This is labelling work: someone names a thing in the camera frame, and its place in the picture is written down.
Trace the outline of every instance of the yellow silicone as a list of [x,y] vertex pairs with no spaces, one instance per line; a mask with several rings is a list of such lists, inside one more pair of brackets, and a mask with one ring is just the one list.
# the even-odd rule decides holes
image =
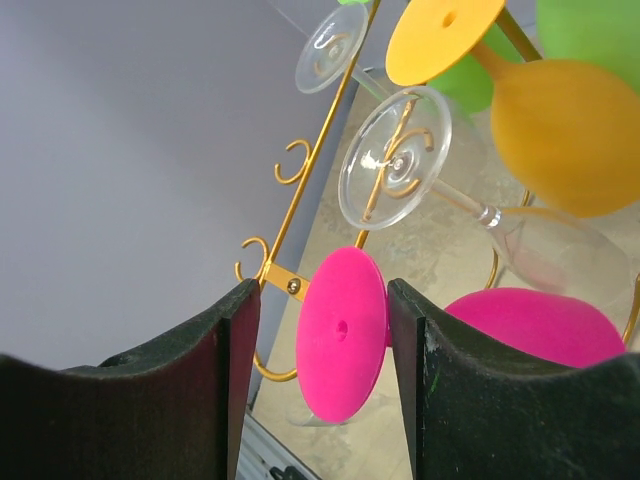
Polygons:
[[391,81],[428,82],[466,55],[487,33],[505,0],[411,0],[387,49]]
[[491,130],[518,180],[577,217],[640,200],[640,97],[631,87],[576,60],[498,69]]

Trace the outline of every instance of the gold hook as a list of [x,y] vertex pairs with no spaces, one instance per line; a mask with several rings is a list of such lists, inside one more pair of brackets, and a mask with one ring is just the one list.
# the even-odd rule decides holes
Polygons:
[[264,363],[262,363],[262,359],[258,352],[253,352],[253,364],[256,367],[256,370],[260,372],[260,375],[271,380],[272,382],[288,382],[289,380],[293,380],[298,376],[298,369],[293,368],[288,372],[284,373],[276,373],[269,370]]
[[489,272],[489,278],[487,279],[487,283],[484,285],[484,289],[487,290],[493,287],[493,283],[496,281],[496,277],[498,276],[498,265],[500,264],[500,257],[498,256],[498,252],[496,249],[493,249],[493,260],[491,261],[491,271]]
[[[267,241],[262,237],[251,237],[242,242],[242,248],[247,248],[252,243],[257,243],[262,247],[262,263],[260,264],[260,270],[258,270],[258,273],[253,277],[258,278],[267,264],[267,259],[269,258],[269,245],[267,245]],[[239,282],[242,282],[244,280],[244,277],[242,276],[242,263],[236,262],[234,269],[236,271],[236,278]]]
[[633,292],[633,305],[631,306],[631,313],[629,315],[629,321],[627,327],[622,334],[622,341],[625,345],[628,345],[633,338],[633,332],[636,329],[636,322],[640,316],[640,273],[636,277],[636,287]]
[[281,173],[280,173],[280,169],[282,168],[282,166],[279,163],[275,164],[275,167],[273,169],[273,173],[276,176],[276,180],[281,185],[291,185],[292,183],[295,183],[298,180],[300,180],[302,178],[302,175],[304,175],[305,169],[309,165],[309,160],[311,158],[312,148],[311,148],[311,144],[307,140],[305,140],[303,138],[298,138],[297,140],[294,140],[289,145],[287,145],[287,148],[286,148],[287,152],[291,151],[294,147],[297,147],[298,145],[302,145],[304,147],[304,149],[305,149],[304,162],[302,163],[302,166],[300,167],[300,170],[298,170],[298,173],[296,173],[291,178],[283,178]]

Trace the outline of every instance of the green silicone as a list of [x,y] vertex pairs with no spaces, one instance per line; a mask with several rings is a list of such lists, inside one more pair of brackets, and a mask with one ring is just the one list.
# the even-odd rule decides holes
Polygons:
[[[483,41],[506,60],[514,63],[522,61],[516,48],[498,26],[493,25]],[[451,97],[467,113],[480,112],[491,105],[493,82],[471,55],[464,56],[428,85]]]
[[573,58],[617,74],[640,94],[639,0],[538,0],[548,58]]

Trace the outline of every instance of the screw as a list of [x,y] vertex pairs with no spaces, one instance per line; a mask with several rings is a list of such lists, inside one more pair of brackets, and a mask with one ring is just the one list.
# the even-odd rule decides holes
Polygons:
[[300,291],[301,284],[302,282],[300,282],[299,278],[292,278],[291,280],[289,280],[289,283],[287,283],[287,292],[289,292],[291,295],[295,295]]

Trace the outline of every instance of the gold metal rack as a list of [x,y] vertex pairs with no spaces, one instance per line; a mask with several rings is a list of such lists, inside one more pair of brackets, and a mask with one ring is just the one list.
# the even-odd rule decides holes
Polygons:
[[[369,13],[369,21],[367,25],[367,34],[376,16],[379,5],[380,5],[380,0],[374,0],[372,2],[371,11]],[[538,53],[538,51],[536,50],[534,45],[531,43],[527,35],[522,31],[518,23],[515,21],[513,16],[509,13],[509,11],[506,8],[502,10],[500,15],[496,19],[496,24],[500,27],[502,32],[513,44],[513,46],[517,49],[518,53],[520,54],[520,56],[523,58],[524,61],[530,62],[530,61],[542,59],[540,53]],[[280,251],[280,248],[282,247],[284,238],[287,235],[287,232],[291,225],[291,221],[293,220],[295,212],[298,208],[298,204],[300,203],[300,199],[304,194],[304,190],[307,186],[307,182],[309,181],[309,177],[313,172],[313,168],[318,159],[318,156],[320,155],[320,151],[322,150],[327,134],[329,133],[329,129],[333,124],[336,112],[338,110],[340,102],[342,101],[342,97],[344,96],[346,87],[351,79],[351,74],[358,61],[358,57],[360,56],[361,48],[362,48],[362,45],[354,55],[353,59],[349,63],[349,66],[347,67],[346,71],[343,74],[342,80],[340,82],[340,86],[338,87],[336,95],[333,99],[333,103],[329,108],[327,117],[320,130],[320,133],[318,134],[316,143],[312,146],[311,143],[309,143],[309,141],[299,138],[291,142],[289,145],[287,145],[286,151],[290,151],[295,147],[304,147],[304,150],[305,150],[304,162],[302,163],[302,166],[300,167],[298,172],[290,178],[284,178],[281,174],[280,163],[276,163],[274,167],[274,175],[278,183],[280,183],[281,185],[293,185],[297,183],[298,185],[296,187],[293,198],[291,199],[291,203],[289,204],[289,208],[287,209],[287,212],[284,216],[282,225],[280,226],[280,230],[278,231],[276,239],[273,242],[273,246],[269,248],[269,244],[262,237],[251,237],[242,243],[243,249],[247,248],[249,245],[252,245],[254,243],[259,244],[262,247],[262,263],[260,265],[260,269],[258,270],[258,272],[254,277],[256,280],[258,280],[261,290],[264,289],[264,286],[266,283],[270,283],[271,285],[274,285],[275,287],[279,288],[283,292],[287,293],[290,297],[295,298],[299,302],[304,301],[305,294],[309,287],[309,280],[301,277],[296,273],[290,272],[284,267],[278,265],[276,263],[276,257],[278,256],[278,253]],[[394,132],[394,135],[391,138],[390,148],[386,152],[385,163],[388,163],[388,160],[393,156],[396,148],[409,137],[412,137],[415,135],[422,135],[425,140],[425,146],[427,148],[429,148],[429,145],[433,141],[431,137],[431,132],[429,132],[427,129],[412,129],[403,133],[403,130],[407,122],[409,113],[411,112],[412,106],[413,106],[412,103],[409,103],[407,105],[408,108],[405,109],[405,112],[403,113],[402,118],[400,119],[398,127],[396,128],[396,131]],[[369,198],[367,208],[365,210],[365,214],[364,214],[365,217],[367,215],[370,215],[373,209],[375,209],[377,200],[381,194],[391,195],[394,198],[402,198],[406,195],[411,194],[411,192],[415,190],[415,188],[417,188],[417,185],[412,184],[412,185],[409,185],[402,192],[390,192],[387,188],[385,188],[386,185],[384,182],[384,172],[385,172],[384,168],[380,169],[373,191]],[[529,192],[528,190],[525,190],[520,205],[528,206],[531,201],[531,198],[532,198],[531,192]],[[369,236],[368,230],[361,230],[358,233],[358,236],[356,237],[354,245],[358,248],[364,248],[368,236]],[[499,267],[498,254],[496,253],[495,250],[493,250],[493,262],[491,266],[491,271],[489,273],[489,277],[487,279],[487,282],[484,288],[493,287],[498,274],[498,267]],[[242,281],[244,279],[242,275],[241,262],[236,262],[235,274],[238,281]],[[634,301],[631,307],[629,321],[627,322],[627,325],[625,327],[625,331],[623,334],[623,341],[625,344],[628,344],[631,338],[633,337],[633,332],[635,330],[636,323],[639,316],[640,316],[640,274],[636,278]],[[265,378],[274,382],[287,382],[289,380],[293,380],[297,376],[297,371],[295,368],[282,373],[273,372],[269,370],[262,362],[262,359],[260,358],[260,355],[258,354],[257,351],[254,352],[254,355],[253,355],[253,363],[256,366],[256,369],[260,372],[260,374],[262,374]]]

